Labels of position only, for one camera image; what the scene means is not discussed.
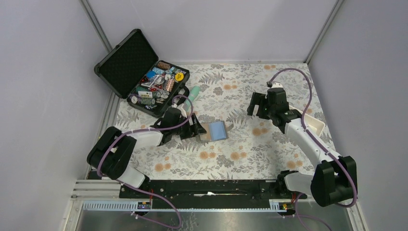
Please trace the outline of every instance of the metal floor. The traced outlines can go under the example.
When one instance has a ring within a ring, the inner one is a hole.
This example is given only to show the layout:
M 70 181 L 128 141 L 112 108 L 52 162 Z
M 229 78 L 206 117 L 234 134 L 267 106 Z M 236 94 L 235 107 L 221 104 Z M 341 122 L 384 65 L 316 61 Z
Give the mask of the metal floor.
M 299 202 L 299 213 L 316 216 L 327 222 L 333 230 L 351 231 L 347 210 L 331 205 L 320 207 L 315 202 Z M 305 228 L 297 218 L 281 218 L 273 212 L 181 212 L 183 226 L 180 231 L 301 231 Z M 177 225 L 174 212 L 150 212 L 145 216 Z M 320 222 L 303 218 L 304 223 L 314 231 L 328 230 Z M 168 231 L 171 229 L 131 217 L 129 212 L 83 210 L 78 231 Z

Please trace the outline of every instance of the black open case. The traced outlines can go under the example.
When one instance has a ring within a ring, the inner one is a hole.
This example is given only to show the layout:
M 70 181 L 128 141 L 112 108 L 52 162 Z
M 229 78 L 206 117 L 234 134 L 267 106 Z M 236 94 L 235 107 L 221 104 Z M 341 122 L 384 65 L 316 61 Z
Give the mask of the black open case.
M 157 67 L 158 63 L 168 64 L 180 70 L 184 78 L 176 81 L 171 92 L 169 91 L 168 98 L 162 103 L 156 103 L 154 108 L 140 102 L 133 103 L 129 96 L 137 94 L 136 88 L 141 87 L 142 81 L 147 79 L 146 74 Z M 165 61 L 159 61 L 157 54 L 140 29 L 132 30 L 102 61 L 95 65 L 94 71 L 118 97 L 127 98 L 129 105 L 156 118 L 164 114 L 171 105 L 173 97 L 178 95 L 181 89 L 185 90 L 183 93 L 185 96 L 190 93 L 185 86 L 190 78 L 190 72 Z M 178 104 L 184 101 L 185 99 L 181 98 Z

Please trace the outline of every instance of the yellow label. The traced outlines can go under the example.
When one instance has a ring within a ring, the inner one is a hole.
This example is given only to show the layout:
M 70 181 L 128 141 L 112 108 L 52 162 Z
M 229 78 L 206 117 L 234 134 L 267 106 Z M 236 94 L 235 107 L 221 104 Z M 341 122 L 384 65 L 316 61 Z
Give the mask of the yellow label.
M 184 79 L 183 73 L 177 73 L 176 74 L 176 81 L 182 81 Z

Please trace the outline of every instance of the gray wall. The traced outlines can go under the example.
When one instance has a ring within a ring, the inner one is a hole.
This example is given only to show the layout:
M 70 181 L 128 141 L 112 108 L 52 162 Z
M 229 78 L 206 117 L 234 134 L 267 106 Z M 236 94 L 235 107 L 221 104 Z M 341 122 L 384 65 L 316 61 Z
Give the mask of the gray wall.
M 108 39 L 140 28 L 169 62 L 302 61 L 336 0 L 89 0 Z
M 0 31 L 0 230 L 55 231 L 107 102 L 106 51 L 77 0 L 2 0 Z
M 310 64 L 371 231 L 406 230 L 408 1 L 346 1 Z

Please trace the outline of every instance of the floral tablecloth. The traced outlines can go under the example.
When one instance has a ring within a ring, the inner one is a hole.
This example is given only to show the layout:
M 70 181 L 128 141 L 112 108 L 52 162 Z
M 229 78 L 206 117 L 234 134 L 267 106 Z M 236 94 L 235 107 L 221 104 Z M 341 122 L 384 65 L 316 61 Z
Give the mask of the floral tablecloth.
M 313 173 L 313 166 L 295 143 L 285 137 L 271 121 L 247 116 L 252 92 L 266 92 L 274 73 L 287 67 L 303 70 L 310 76 L 306 64 L 189 64 L 187 87 L 200 87 L 193 101 L 201 123 L 224 120 L 233 124 L 228 139 L 199 143 L 195 138 L 172 141 L 160 147 L 134 150 L 129 164 L 155 180 L 207 179 L 275 179 L 282 170 Z M 294 71 L 281 73 L 276 79 L 283 84 L 292 106 L 303 109 L 308 100 L 308 87 L 303 76 Z M 313 101 L 307 111 L 325 122 L 319 99 L 313 86 Z M 146 128 L 157 119 L 138 111 L 123 100 L 115 126 L 123 131 Z M 327 127 L 320 136 L 333 147 Z

